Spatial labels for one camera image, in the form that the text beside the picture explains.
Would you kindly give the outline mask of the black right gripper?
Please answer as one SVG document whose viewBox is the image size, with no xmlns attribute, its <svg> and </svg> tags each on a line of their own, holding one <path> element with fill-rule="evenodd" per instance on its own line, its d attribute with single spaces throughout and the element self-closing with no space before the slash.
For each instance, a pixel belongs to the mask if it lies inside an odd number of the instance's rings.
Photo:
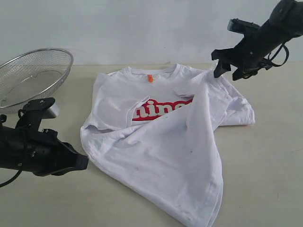
<svg viewBox="0 0 303 227">
<path fill-rule="evenodd" d="M 219 78 L 234 66 L 237 69 L 232 74 L 233 81 L 249 79 L 260 69 L 272 68 L 272 61 L 266 58 L 271 52 L 271 35 L 247 35 L 233 48 L 216 49 L 211 53 L 212 60 L 218 61 L 214 77 Z"/>
</svg>

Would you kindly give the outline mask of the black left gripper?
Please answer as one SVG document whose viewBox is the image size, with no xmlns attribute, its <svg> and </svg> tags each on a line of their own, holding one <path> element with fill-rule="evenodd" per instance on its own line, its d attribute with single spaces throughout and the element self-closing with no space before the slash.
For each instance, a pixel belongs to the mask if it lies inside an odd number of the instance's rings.
<svg viewBox="0 0 303 227">
<path fill-rule="evenodd" d="M 51 129 L 1 127 L 1 168 L 22 169 L 37 176 L 86 170 L 89 158 L 77 152 L 70 143 L 61 142 L 57 135 L 58 132 Z"/>
</svg>

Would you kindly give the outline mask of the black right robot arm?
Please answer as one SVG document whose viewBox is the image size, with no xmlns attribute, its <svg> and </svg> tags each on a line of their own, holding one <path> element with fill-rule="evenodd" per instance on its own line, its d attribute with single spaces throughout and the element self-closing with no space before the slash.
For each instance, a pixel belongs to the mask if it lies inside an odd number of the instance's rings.
<svg viewBox="0 0 303 227">
<path fill-rule="evenodd" d="M 279 67 L 279 64 L 273 63 L 277 56 L 272 53 L 274 49 L 278 52 L 284 50 L 285 56 L 289 57 L 285 44 L 303 35 L 303 4 L 295 0 L 281 0 L 263 25 L 235 18 L 229 21 L 228 30 L 242 34 L 243 39 L 233 48 L 211 53 L 212 60 L 218 61 L 214 77 L 231 71 L 234 66 L 237 68 L 232 74 L 234 81 L 248 79 L 257 75 L 260 69 Z"/>
</svg>

